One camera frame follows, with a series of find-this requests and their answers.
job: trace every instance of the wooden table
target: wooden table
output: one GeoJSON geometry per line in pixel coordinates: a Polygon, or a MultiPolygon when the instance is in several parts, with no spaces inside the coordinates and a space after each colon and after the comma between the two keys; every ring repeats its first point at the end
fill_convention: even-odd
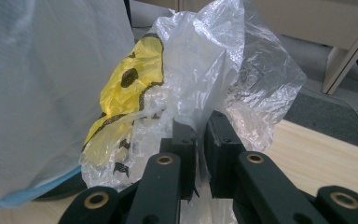
{"type": "MultiPolygon", "coordinates": [[[[285,120],[275,131],[265,153],[299,189],[315,195],[319,187],[339,185],[358,192],[358,147],[285,120]]],[[[0,224],[57,223],[74,198],[0,209],[0,224]]]]}

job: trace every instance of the blue edge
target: blue edge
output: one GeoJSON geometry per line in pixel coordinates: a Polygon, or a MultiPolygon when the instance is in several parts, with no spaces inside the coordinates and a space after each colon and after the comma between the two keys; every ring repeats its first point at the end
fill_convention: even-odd
{"type": "Polygon", "coordinates": [[[75,174],[80,172],[80,166],[77,166],[75,170],[69,172],[66,175],[63,175],[45,185],[42,185],[41,187],[38,187],[36,189],[27,189],[23,190],[11,195],[8,195],[2,199],[0,199],[0,208],[15,208],[19,207],[21,205],[24,205],[31,200],[39,197],[40,195],[43,195],[44,193],[48,192],[51,189],[54,189],[55,187],[59,186],[63,181],[71,178],[75,174]]]}

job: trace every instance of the screw hole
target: screw hole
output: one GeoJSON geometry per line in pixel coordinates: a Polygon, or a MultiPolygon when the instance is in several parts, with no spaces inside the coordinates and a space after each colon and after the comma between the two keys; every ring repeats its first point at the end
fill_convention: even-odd
{"type": "Polygon", "coordinates": [[[246,157],[246,160],[253,162],[253,163],[262,163],[264,161],[264,158],[257,154],[249,154],[246,157]]]}
{"type": "Polygon", "coordinates": [[[155,215],[149,215],[142,220],[143,224],[158,224],[159,219],[155,215]]]}
{"type": "Polygon", "coordinates": [[[97,209],[104,206],[109,201],[109,195],[104,191],[93,192],[84,201],[84,206],[88,209],[97,209]]]}
{"type": "Polygon", "coordinates": [[[312,223],[310,218],[305,216],[304,214],[295,213],[295,215],[293,216],[293,219],[298,224],[311,224],[312,223]]]}
{"type": "Polygon", "coordinates": [[[349,209],[358,208],[358,202],[351,195],[342,192],[332,192],[330,198],[342,207],[349,209]]]}
{"type": "Polygon", "coordinates": [[[173,158],[170,156],[160,156],[157,158],[157,163],[161,165],[168,165],[173,162],[173,158]]]}

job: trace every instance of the white plastic sheet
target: white plastic sheet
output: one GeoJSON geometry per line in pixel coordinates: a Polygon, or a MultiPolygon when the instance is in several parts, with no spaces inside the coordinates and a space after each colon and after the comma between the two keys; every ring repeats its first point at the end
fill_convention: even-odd
{"type": "Polygon", "coordinates": [[[0,0],[0,206],[79,171],[100,90],[133,46],[123,1],[0,0]]]}

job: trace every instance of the crumpled plastic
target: crumpled plastic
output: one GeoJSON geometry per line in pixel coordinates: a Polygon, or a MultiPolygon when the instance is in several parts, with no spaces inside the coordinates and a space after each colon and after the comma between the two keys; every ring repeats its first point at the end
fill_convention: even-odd
{"type": "MultiPolygon", "coordinates": [[[[147,89],[142,109],[104,126],[115,131],[100,131],[101,136],[92,132],[95,141],[103,134],[109,141],[97,147],[85,142],[80,163],[89,187],[123,190],[139,180],[148,158],[158,153],[160,139],[172,137],[175,119],[196,131],[200,147],[200,197],[181,203],[181,223],[236,223],[232,201],[211,196],[202,149],[206,121],[214,109],[224,112],[246,148],[261,151],[270,145],[274,124],[306,80],[251,3],[244,5],[241,0],[216,0],[199,13],[157,19],[148,33],[163,46],[163,84],[147,89]],[[124,126],[129,127],[125,134],[115,133],[124,126]]],[[[111,78],[124,75],[117,70],[111,78]]]]}
{"type": "Polygon", "coordinates": [[[99,92],[133,46],[123,1],[0,0],[0,207],[80,171],[99,92]]]}

